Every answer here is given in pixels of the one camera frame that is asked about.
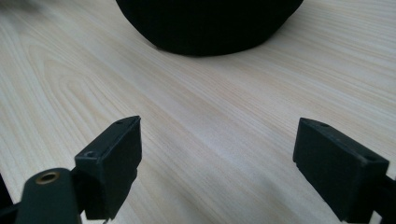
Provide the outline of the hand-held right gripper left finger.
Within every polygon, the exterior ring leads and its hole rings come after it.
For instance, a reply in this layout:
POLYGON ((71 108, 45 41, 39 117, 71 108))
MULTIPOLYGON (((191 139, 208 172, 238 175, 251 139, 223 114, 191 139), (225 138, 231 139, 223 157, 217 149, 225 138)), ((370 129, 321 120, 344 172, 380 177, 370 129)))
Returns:
POLYGON ((140 118, 113 122, 75 157, 78 209, 90 220, 113 219, 125 202, 142 160, 140 118))

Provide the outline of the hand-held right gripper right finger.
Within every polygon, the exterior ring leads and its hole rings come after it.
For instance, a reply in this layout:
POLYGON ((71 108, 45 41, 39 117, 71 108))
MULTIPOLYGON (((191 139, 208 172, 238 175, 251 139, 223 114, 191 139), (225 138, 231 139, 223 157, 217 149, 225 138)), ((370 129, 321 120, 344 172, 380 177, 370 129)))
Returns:
POLYGON ((301 118, 293 161, 341 221, 389 222, 389 161, 332 126, 301 118))

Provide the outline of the black round fabric hat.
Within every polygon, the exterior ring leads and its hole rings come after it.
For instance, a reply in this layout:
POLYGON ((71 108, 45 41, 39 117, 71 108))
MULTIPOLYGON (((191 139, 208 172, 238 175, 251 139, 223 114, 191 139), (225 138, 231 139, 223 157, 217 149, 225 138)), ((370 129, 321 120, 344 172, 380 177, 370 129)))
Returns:
POLYGON ((116 0, 122 14, 159 49, 216 56, 259 46, 304 0, 116 0))

